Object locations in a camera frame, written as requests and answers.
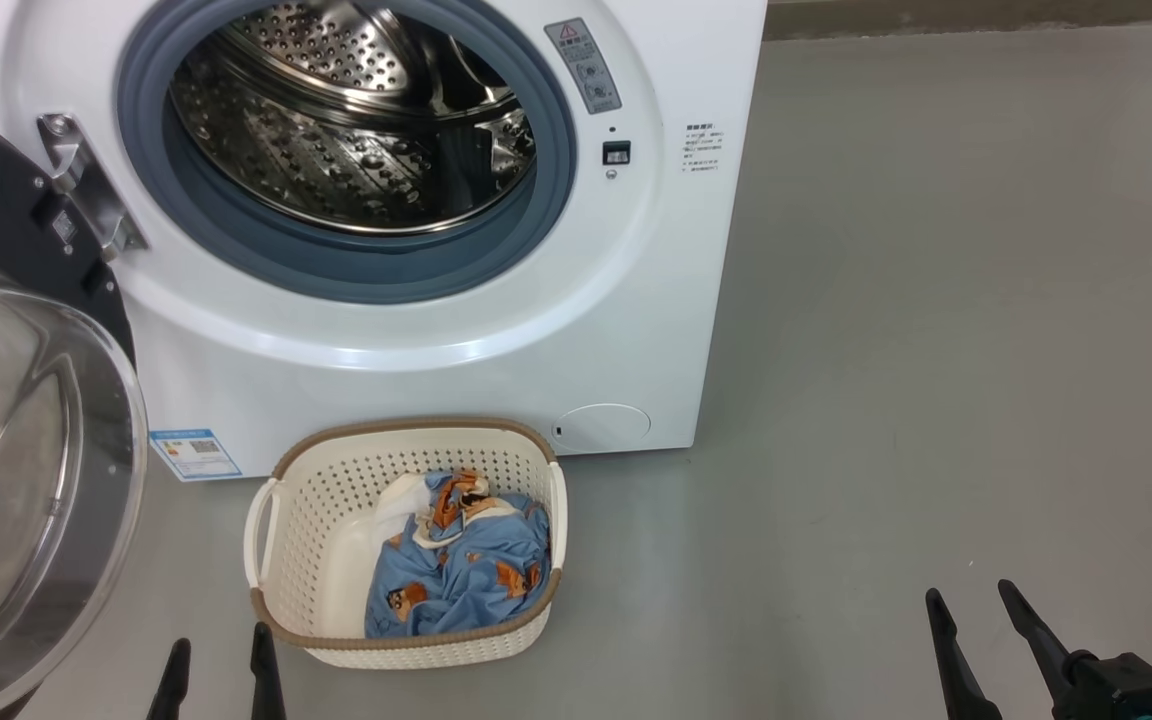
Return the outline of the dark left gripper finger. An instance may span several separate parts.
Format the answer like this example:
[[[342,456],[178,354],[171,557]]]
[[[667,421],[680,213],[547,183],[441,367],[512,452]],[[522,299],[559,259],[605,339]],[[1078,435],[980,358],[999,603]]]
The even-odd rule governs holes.
[[[253,675],[252,720],[283,720],[285,694],[276,661],[276,643],[268,624],[253,628],[250,670]]]
[[[164,666],[154,698],[147,707],[147,720],[177,720],[180,706],[188,694],[191,643],[175,641]]]

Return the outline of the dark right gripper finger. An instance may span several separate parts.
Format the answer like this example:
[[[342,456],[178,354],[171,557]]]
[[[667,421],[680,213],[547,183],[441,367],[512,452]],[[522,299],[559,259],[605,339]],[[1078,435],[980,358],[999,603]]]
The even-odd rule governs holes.
[[[1000,583],[1000,597],[1011,621],[1011,628],[1020,634],[1034,657],[1044,685],[1053,703],[1053,719],[1074,719],[1069,659],[1071,653],[1052,632],[1046,621],[1030,606],[1025,596],[1020,592],[1014,582]]]
[[[961,651],[957,626],[940,592],[925,592],[925,611],[931,626],[947,719],[1001,719],[1000,710],[984,696]]]

